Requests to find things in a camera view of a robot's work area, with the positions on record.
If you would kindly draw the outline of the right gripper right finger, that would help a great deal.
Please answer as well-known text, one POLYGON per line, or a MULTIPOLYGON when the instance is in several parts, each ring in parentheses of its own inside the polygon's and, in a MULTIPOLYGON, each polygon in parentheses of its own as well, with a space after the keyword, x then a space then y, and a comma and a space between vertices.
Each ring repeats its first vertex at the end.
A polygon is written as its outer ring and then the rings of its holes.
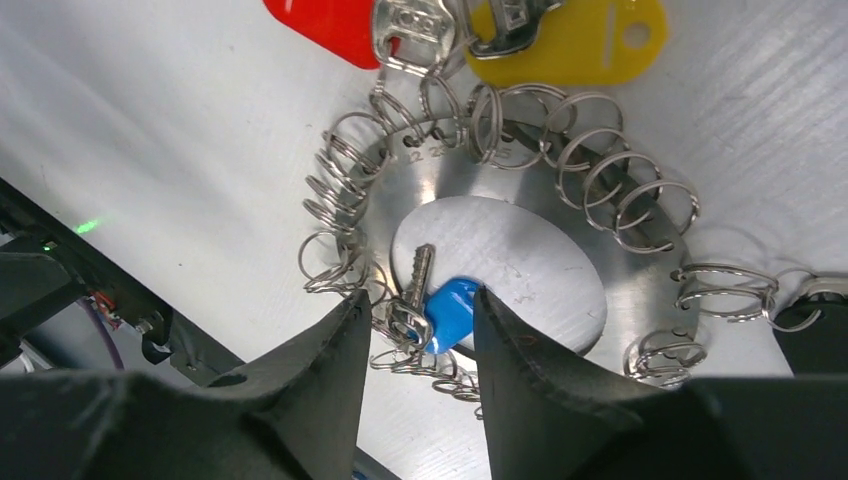
POLYGON ((847 379, 696 378, 654 388, 579 356, 494 293, 474 298, 495 479, 843 479, 847 379))

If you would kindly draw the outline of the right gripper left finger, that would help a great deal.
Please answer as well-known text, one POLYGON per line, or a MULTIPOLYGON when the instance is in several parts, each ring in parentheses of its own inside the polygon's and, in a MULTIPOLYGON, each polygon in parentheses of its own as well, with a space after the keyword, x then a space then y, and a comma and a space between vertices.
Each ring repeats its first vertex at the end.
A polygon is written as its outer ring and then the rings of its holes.
POLYGON ((347 479, 372 308, 357 291, 204 387, 140 372, 1 379, 5 479, 347 479))

